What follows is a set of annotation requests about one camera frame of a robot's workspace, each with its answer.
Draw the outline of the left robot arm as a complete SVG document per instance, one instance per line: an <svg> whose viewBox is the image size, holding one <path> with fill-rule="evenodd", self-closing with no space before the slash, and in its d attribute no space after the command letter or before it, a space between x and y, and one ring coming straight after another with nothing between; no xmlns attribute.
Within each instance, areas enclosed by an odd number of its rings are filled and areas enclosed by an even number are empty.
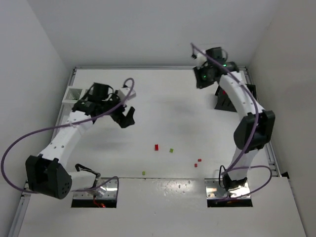
<svg viewBox="0 0 316 237"><path fill-rule="evenodd" d="M118 90L110 89L107 84L95 82L74 103L66 124L49 145L37 156L27 158L27 181L32 192L57 199L69 192L87 192L94 197L105 194L106 184L100 173L78 163L74 172L68 172L66 166L75 146L98 118L110 116L121 128L135 124L134 107L126 109L126 101L136 96L134 87L124 84Z"/></svg>

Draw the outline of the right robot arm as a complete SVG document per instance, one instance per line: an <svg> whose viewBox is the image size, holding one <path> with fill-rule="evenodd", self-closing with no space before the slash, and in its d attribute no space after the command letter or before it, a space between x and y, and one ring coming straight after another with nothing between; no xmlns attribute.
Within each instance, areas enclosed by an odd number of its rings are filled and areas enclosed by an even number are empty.
<svg viewBox="0 0 316 237"><path fill-rule="evenodd" d="M220 174L228 191L246 183L253 159L271 140L275 114L257 102L238 66L227 60L228 54L221 47L208 50L200 50L194 44L191 47L196 62L193 68L196 87L203 89L218 83L239 116L240 122L234 131L236 150L230 165Z"/></svg>

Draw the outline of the black container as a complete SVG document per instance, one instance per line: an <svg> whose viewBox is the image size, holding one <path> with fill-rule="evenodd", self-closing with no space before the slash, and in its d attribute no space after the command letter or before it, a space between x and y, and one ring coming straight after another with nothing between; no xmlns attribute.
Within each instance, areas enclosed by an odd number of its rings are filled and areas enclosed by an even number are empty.
<svg viewBox="0 0 316 237"><path fill-rule="evenodd" d="M256 86L253 84L246 84L246 87L252 93L254 98L257 99ZM217 103L214 109L228 112L236 112L236 109L230 101L227 93L220 86L217 87L215 96L217 96Z"/></svg>

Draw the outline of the white two-compartment container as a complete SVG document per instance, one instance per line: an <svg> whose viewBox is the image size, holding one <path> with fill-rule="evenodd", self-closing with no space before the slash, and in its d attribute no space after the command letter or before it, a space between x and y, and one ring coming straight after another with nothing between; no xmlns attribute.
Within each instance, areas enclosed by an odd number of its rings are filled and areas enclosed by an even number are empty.
<svg viewBox="0 0 316 237"><path fill-rule="evenodd" d="M67 87L63 100L63 103L75 103L83 96L82 88L75 88L72 86Z"/></svg>

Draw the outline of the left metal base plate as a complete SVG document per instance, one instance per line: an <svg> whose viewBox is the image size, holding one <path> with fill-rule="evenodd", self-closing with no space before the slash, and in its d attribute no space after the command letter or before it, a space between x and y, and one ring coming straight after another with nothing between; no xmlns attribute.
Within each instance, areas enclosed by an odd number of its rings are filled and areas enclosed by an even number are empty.
<svg viewBox="0 0 316 237"><path fill-rule="evenodd" d="M116 200L119 190L118 177L100 178L96 185L101 185L98 189L88 192L74 192L73 200Z"/></svg>

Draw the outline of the metal base plate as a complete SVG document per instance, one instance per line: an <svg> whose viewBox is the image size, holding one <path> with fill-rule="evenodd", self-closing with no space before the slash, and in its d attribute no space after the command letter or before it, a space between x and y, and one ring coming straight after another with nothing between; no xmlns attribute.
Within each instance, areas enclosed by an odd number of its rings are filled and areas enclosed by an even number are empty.
<svg viewBox="0 0 316 237"><path fill-rule="evenodd" d="M118 177L100 178L96 185L101 185L98 189L88 192L74 192L73 200L116 200L119 190Z"/></svg>
<svg viewBox="0 0 316 237"><path fill-rule="evenodd" d="M246 183L237 188L229 189L228 191L223 188L222 182L219 183L218 179L205 179L206 198L208 200L216 199L250 199L249 184Z"/></svg>

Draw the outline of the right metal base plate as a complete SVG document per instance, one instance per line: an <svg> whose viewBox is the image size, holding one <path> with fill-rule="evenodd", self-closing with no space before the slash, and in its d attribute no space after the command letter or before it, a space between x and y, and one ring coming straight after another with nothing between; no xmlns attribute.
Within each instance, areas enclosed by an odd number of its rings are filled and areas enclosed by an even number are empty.
<svg viewBox="0 0 316 237"><path fill-rule="evenodd" d="M208 200L216 199L250 199L249 184L246 183L237 188L229 189L228 191L223 188L222 182L219 183L218 179L205 179L206 198Z"/></svg>

